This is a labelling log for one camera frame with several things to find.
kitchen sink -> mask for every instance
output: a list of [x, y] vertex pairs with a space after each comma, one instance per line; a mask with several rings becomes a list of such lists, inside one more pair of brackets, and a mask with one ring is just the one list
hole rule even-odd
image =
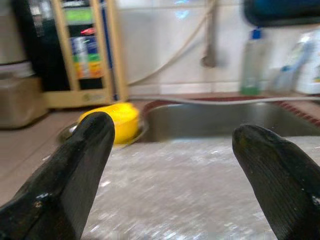
[[320, 128], [275, 103], [240, 105], [167, 104], [147, 111], [144, 142], [231, 136], [241, 124], [255, 124], [282, 137], [320, 136]]

white bottle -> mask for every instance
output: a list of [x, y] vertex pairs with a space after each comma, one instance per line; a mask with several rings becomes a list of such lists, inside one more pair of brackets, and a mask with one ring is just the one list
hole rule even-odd
[[313, 32], [313, 50], [302, 66], [295, 90], [302, 94], [320, 94], [320, 28]]

stainless steel sink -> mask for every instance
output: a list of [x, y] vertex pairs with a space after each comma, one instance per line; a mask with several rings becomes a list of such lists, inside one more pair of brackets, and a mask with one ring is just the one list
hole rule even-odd
[[274, 103], [168, 104], [146, 114], [145, 142], [230, 136], [241, 124], [256, 124], [283, 137], [320, 136], [320, 128]]

plastic bottle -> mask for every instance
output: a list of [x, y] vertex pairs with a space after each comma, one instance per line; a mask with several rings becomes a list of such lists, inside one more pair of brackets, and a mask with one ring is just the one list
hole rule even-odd
[[320, 28], [313, 32], [313, 49], [302, 66], [295, 90], [303, 94], [320, 94]]
[[266, 55], [266, 41], [260, 27], [251, 32], [245, 45], [240, 92], [244, 95], [258, 95], [261, 87]]

blue object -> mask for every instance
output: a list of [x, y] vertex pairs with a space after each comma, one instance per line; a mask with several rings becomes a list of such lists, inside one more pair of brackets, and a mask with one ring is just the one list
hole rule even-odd
[[262, 31], [261, 28], [258, 26], [256, 29], [252, 31], [251, 39], [261, 39], [262, 38]]
[[243, 0], [244, 15], [255, 26], [320, 23], [320, 0]]

